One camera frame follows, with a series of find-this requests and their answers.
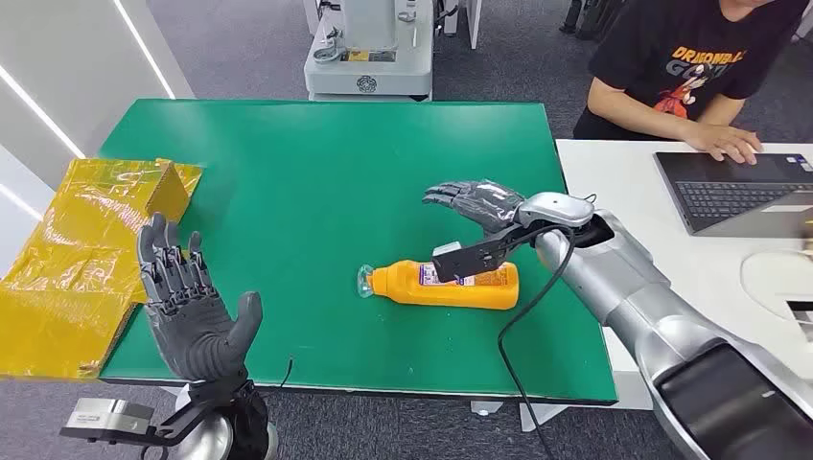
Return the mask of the person's right hand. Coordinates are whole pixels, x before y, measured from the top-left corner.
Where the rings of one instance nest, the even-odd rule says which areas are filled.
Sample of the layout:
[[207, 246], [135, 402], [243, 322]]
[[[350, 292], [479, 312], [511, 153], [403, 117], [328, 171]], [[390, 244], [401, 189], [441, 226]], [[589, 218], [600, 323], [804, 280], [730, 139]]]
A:
[[756, 155], [763, 151], [754, 132], [732, 126], [691, 122], [682, 140], [720, 162], [731, 159], [737, 164], [755, 165]]

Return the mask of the bare grey robot hand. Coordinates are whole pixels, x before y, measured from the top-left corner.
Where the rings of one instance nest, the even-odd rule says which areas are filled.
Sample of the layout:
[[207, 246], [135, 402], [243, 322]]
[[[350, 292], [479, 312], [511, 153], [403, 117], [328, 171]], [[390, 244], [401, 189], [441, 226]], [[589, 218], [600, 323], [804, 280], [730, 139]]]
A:
[[263, 320], [260, 293], [244, 292], [231, 316], [210, 276], [200, 233], [182, 247], [176, 223], [161, 213], [139, 229], [136, 255], [151, 333], [168, 368], [187, 381], [243, 371]]

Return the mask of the plastic-wrapped grey robot hand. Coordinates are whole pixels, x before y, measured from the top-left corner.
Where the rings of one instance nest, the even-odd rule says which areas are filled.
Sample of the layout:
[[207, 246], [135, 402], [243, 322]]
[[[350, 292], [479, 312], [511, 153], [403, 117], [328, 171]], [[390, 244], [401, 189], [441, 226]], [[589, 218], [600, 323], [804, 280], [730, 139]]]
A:
[[488, 179], [450, 181], [429, 187], [424, 204], [438, 204], [479, 224], [487, 235], [514, 224], [514, 216], [525, 197]]

